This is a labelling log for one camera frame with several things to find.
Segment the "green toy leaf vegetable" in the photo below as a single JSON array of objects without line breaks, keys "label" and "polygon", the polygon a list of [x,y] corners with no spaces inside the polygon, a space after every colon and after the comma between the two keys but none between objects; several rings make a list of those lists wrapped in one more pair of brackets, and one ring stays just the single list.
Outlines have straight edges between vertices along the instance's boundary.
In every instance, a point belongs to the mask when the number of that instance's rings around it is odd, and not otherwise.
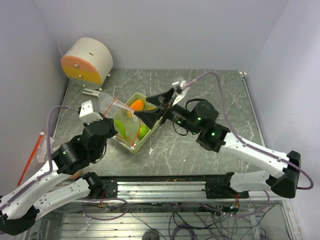
[{"label": "green toy leaf vegetable", "polygon": [[125,137],[126,136],[126,130],[125,130],[125,127],[124,127],[123,123],[119,119],[115,119],[114,120],[114,124],[117,127],[117,129],[119,130],[121,136]]}]

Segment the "clear bag orange zipper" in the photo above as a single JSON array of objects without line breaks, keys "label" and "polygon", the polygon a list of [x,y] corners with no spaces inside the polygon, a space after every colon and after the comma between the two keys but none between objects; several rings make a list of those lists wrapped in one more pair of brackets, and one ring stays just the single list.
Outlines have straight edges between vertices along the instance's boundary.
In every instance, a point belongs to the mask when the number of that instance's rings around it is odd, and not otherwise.
[{"label": "clear bag orange zipper", "polygon": [[[38,140],[29,156],[29,159],[22,171],[22,174],[18,180],[17,186],[19,187],[27,181],[33,174],[35,174],[48,160],[47,150],[47,135],[45,132],[40,132]],[[49,137],[51,153],[58,150],[61,144],[68,141],[66,138]],[[78,179],[83,170],[78,170],[76,173],[68,178],[68,181],[75,181]]]}]

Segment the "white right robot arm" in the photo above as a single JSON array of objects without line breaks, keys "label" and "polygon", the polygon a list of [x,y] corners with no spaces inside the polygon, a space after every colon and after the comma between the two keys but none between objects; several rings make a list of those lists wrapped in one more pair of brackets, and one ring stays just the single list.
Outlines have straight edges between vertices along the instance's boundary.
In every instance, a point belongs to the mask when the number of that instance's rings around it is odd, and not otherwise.
[{"label": "white right robot arm", "polygon": [[268,191],[293,199],[298,189],[301,155],[296,151],[283,153],[263,147],[243,139],[230,128],[216,122],[218,111],[206,99],[195,98],[192,110],[177,104],[183,95],[177,95],[175,89],[150,96],[146,101],[155,106],[151,110],[135,111],[142,122],[152,129],[157,121],[164,124],[167,120],[179,126],[187,133],[196,135],[196,142],[205,150],[234,154],[244,161],[254,164],[260,171],[249,173],[231,173],[229,181],[220,186],[221,194],[226,198],[245,191]]}]

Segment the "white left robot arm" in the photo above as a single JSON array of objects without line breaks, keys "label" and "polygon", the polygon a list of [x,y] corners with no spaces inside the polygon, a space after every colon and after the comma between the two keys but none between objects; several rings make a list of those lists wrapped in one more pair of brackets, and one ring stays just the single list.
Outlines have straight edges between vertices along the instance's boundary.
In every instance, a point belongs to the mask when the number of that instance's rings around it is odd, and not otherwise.
[{"label": "white left robot arm", "polygon": [[77,199],[98,198],[103,183],[94,172],[86,173],[76,182],[53,190],[102,156],[107,140],[117,134],[112,118],[86,124],[82,134],[63,143],[52,155],[52,161],[23,185],[0,199],[0,231],[11,236],[30,229],[49,212]]}]

